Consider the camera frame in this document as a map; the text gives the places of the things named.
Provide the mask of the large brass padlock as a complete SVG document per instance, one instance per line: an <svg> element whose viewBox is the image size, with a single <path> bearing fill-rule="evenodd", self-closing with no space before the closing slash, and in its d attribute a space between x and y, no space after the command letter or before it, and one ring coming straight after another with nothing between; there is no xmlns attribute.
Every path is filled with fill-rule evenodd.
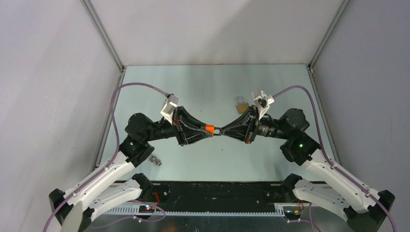
<svg viewBox="0 0 410 232"><path fill-rule="evenodd" d="M243 97L236 97L235 99L236 109L237 112L241 115L243 114L249 107L249 103Z"/></svg>

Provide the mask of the orange black padlock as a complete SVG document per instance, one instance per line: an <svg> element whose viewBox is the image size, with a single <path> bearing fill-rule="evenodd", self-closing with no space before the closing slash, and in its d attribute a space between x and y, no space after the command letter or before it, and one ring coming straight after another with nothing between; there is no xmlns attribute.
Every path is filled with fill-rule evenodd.
<svg viewBox="0 0 410 232"><path fill-rule="evenodd" d="M211 136L220 136L221 128L215 127L214 125L206 124L205 130L211 134Z"/></svg>

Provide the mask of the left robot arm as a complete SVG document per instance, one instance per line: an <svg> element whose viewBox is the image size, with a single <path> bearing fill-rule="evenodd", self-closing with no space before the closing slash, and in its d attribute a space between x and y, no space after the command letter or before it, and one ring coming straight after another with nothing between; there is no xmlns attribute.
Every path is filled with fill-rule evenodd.
<svg viewBox="0 0 410 232"><path fill-rule="evenodd" d="M215 127L192 117L182 106L165 106L162 119L152 121L142 113L133 114L125 128L127 137L118 142L115 153L101 167L76 186L49 194L53 216L63 232L82 232L100 215L125 202L148 201L152 183L135 174L121 186L108 188L123 175L142 164L154 151L150 141L175 137L181 146L214 136Z"/></svg>

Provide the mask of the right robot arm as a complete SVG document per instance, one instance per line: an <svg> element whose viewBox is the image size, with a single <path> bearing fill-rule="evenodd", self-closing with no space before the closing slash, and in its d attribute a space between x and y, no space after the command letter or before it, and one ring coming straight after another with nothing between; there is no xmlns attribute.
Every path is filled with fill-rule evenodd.
<svg viewBox="0 0 410 232"><path fill-rule="evenodd" d="M395 196L388 190L377 191L329 158L322 145L306 134L309 123L302 110L289 109L279 119L260 116L251 106L238 119L220 129L220 135L246 144L256 136L285 140L280 149L289 162L322 177L328 188L315 187L296 174L282 183L281 195L287 202L307 201L342 218L355 232L376 232Z"/></svg>

